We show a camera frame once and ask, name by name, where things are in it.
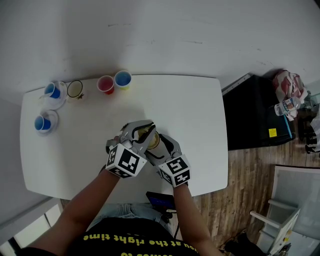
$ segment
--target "black t-shirt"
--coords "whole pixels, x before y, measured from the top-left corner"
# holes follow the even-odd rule
[[[159,223],[143,218],[104,218],[79,236],[68,255],[112,256],[198,256],[195,248],[173,239]],[[52,256],[41,249],[27,247],[19,256]]]

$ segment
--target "cable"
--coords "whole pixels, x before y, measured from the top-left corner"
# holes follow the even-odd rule
[[[178,231],[179,231],[179,223],[178,223],[178,226],[176,227],[176,231],[175,231],[175,234],[174,234],[174,237],[173,237],[174,239],[176,239]]]

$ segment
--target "wooden floor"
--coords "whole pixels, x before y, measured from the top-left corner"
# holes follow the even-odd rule
[[[250,211],[267,214],[275,165],[320,167],[319,154],[307,154],[299,139],[280,146],[229,151],[228,157],[228,186],[194,198],[217,247],[243,229],[257,242],[264,223],[255,219],[250,224]]]

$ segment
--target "red and white cloth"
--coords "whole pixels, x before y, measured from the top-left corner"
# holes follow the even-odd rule
[[[299,98],[301,104],[305,102],[305,97],[308,95],[308,92],[298,74],[290,73],[288,70],[282,70],[275,76],[272,83],[279,102],[283,102],[291,97]],[[286,114],[286,117],[292,121],[297,114],[298,112],[294,110]]]

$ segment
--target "white table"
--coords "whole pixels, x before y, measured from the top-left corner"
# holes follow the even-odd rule
[[[72,199],[107,162],[106,141],[128,122],[152,119],[159,133],[177,140],[191,164],[193,196],[223,189],[228,183],[224,104],[217,79],[182,75],[134,75],[130,89],[112,95],[97,90],[97,79],[83,80],[86,101],[65,103],[56,112],[57,130],[37,135],[35,117],[44,89],[23,97],[20,151],[26,188]],[[122,179],[108,202],[148,202],[147,191],[172,194],[171,186],[150,163],[138,177]]]

